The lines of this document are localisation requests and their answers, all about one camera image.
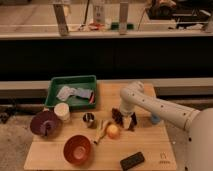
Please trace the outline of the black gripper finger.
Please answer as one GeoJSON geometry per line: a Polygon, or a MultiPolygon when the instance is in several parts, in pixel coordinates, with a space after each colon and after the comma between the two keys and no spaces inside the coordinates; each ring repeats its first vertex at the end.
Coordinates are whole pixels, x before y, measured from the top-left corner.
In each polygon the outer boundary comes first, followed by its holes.
{"type": "Polygon", "coordinates": [[[134,127],[137,125],[137,117],[135,112],[132,114],[131,118],[132,118],[132,130],[134,130],[134,127]]]}
{"type": "Polygon", "coordinates": [[[123,125],[123,116],[118,109],[116,108],[112,109],[112,118],[118,125],[120,126],[123,125]]]}

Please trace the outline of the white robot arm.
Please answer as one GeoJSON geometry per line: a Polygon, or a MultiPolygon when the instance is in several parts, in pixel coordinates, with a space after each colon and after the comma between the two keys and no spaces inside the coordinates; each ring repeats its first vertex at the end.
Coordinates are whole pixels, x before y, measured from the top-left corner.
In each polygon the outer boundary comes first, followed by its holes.
{"type": "Polygon", "coordinates": [[[213,108],[197,110],[148,96],[140,81],[122,87],[120,98],[119,111],[124,117],[138,106],[188,133],[187,171],[213,171],[213,108]]]}

